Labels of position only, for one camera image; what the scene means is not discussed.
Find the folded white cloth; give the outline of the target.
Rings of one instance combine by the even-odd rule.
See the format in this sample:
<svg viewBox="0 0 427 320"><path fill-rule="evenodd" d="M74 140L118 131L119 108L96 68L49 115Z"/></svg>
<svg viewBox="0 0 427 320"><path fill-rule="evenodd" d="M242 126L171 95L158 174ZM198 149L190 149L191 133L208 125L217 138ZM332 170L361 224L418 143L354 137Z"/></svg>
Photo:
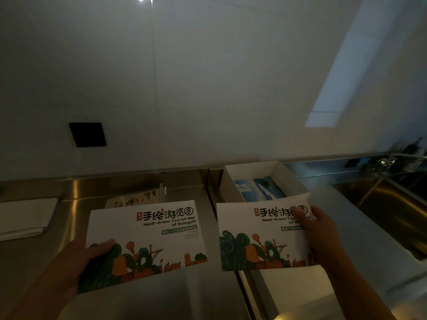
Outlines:
<svg viewBox="0 0 427 320"><path fill-rule="evenodd" d="M58 198L0 203L0 242L36 236L50 224Z"/></svg>

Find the person's left hand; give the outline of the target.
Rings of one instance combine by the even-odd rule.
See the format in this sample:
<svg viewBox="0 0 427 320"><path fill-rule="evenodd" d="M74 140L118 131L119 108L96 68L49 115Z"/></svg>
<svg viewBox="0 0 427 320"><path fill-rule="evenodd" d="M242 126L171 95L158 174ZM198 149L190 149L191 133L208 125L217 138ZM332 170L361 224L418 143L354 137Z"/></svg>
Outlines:
<svg viewBox="0 0 427 320"><path fill-rule="evenodd" d="M91 261L85 258L86 235L81 235L70 242L51 262L44 273L75 274L80 277Z"/></svg>

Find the person's left forearm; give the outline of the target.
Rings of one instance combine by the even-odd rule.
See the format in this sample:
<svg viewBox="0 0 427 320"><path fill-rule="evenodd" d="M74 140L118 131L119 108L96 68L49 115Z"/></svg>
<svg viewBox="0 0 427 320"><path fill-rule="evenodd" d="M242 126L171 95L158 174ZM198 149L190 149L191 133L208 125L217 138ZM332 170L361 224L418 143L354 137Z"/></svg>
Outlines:
<svg viewBox="0 0 427 320"><path fill-rule="evenodd" d="M62 310L77 296L79 276L42 274L5 320L58 320Z"/></svg>

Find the chrome faucet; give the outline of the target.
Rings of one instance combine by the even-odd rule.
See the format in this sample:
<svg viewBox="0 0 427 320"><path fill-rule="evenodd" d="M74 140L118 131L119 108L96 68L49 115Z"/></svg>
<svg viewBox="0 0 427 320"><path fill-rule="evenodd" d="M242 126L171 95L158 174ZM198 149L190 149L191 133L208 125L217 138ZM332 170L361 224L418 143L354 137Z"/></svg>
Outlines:
<svg viewBox="0 0 427 320"><path fill-rule="evenodd" d="M422 161L427 161L427 155L425 154L404 154L404 153L393 153L386 157L378 160L378 164L385 169L390 169L399 161L403 161L402 169L407 172L413 172Z"/></svg>

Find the flat white box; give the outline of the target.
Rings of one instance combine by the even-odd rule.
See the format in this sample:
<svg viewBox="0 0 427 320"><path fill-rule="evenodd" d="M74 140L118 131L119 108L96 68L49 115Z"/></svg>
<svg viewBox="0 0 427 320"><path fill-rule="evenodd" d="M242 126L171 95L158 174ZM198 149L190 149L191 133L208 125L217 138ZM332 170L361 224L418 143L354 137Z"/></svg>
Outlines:
<svg viewBox="0 0 427 320"><path fill-rule="evenodd" d="M320 265L236 272L252 320L330 320L340 313Z"/></svg>

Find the person's right hand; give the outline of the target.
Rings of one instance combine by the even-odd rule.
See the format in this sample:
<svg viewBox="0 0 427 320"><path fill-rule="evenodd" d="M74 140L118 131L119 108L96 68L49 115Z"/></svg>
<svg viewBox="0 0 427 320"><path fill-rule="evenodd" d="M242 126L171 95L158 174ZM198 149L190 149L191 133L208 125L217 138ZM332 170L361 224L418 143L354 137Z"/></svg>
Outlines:
<svg viewBox="0 0 427 320"><path fill-rule="evenodd" d="M323 268L340 268L348 263L348 257L341 245L336 225L322 209L319 225L315 229L304 230L307 241Z"/></svg>

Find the black square wall socket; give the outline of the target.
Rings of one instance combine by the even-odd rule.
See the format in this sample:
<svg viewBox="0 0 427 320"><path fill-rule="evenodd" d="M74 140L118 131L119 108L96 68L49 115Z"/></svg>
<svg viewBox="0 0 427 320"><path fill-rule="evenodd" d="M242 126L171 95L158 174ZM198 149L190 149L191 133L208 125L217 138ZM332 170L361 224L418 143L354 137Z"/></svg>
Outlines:
<svg viewBox="0 0 427 320"><path fill-rule="evenodd" d="M107 146L102 123L70 122L68 125L78 148Z"/></svg>

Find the dark items behind faucet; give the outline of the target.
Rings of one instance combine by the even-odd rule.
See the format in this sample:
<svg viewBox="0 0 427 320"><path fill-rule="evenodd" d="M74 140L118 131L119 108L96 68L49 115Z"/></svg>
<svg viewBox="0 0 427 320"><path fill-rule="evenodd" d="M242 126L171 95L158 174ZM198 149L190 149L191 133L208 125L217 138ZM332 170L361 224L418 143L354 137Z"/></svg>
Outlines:
<svg viewBox="0 0 427 320"><path fill-rule="evenodd" d="M424 139L424 137L419 137L416 141L407 145L401 153L406 154L406 155L426 156L427 157L427 154L425 154L425 150L423 149L422 144L421 144L423 139ZM407 156L402 158L404 166L408 165L408 164L422 162L424 160L425 159L416 159L416 158L410 158Z"/></svg>

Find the open white cardboard box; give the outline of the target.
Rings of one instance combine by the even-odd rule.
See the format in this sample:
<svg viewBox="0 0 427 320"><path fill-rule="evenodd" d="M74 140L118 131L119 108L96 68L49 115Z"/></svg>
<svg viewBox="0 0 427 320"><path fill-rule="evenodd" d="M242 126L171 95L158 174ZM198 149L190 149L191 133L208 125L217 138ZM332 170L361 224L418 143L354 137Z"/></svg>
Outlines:
<svg viewBox="0 0 427 320"><path fill-rule="evenodd" d="M309 209L308 198L310 192L280 161L252 162L225 166L220 185L220 192L224 201L226 203L246 203L236 187L234 180L262 178L267 176L270 176L283 190L286 194L286 198L256 203L267 204L285 202L289 206L304 206L304 208L302 208L303 211Z"/></svg>

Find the stainless steel sink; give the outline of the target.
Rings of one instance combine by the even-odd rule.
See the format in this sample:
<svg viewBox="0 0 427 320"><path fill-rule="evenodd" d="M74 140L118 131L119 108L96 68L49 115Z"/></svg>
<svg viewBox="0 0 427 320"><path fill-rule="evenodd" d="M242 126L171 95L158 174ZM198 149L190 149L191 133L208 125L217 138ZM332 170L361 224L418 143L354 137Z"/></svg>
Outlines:
<svg viewBox="0 0 427 320"><path fill-rule="evenodd" d="M340 182L333 187L414 258L427 260L427 172Z"/></svg>

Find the person's right forearm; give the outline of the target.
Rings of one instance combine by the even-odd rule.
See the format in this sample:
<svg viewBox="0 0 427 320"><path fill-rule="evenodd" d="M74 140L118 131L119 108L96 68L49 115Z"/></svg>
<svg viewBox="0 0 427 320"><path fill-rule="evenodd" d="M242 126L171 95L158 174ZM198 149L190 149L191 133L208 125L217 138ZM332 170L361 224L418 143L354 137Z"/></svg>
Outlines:
<svg viewBox="0 0 427 320"><path fill-rule="evenodd" d="M397 320L346 255L321 261L346 320Z"/></svg>

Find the blue brochures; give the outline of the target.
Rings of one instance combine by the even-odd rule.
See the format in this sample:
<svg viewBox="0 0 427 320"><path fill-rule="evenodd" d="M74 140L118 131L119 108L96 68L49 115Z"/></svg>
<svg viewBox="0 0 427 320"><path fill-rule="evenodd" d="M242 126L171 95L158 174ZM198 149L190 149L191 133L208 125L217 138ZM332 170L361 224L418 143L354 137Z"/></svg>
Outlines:
<svg viewBox="0 0 427 320"><path fill-rule="evenodd" d="M245 202L260 202L286 198L283 190L270 177L234 180Z"/></svg>

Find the white illustrated map brochure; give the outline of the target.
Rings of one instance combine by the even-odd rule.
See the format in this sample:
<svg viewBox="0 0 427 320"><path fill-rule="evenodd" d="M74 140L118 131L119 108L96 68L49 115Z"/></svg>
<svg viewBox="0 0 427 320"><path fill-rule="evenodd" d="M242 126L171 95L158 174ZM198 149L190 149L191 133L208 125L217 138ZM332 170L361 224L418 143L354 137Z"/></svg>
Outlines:
<svg viewBox="0 0 427 320"><path fill-rule="evenodd" d="M80 275L79 294L208 261L194 200L92 210L86 246L111 238Z"/></svg>
<svg viewBox="0 0 427 320"><path fill-rule="evenodd" d="M312 219L305 199L216 204L222 271L316 265L295 206Z"/></svg>

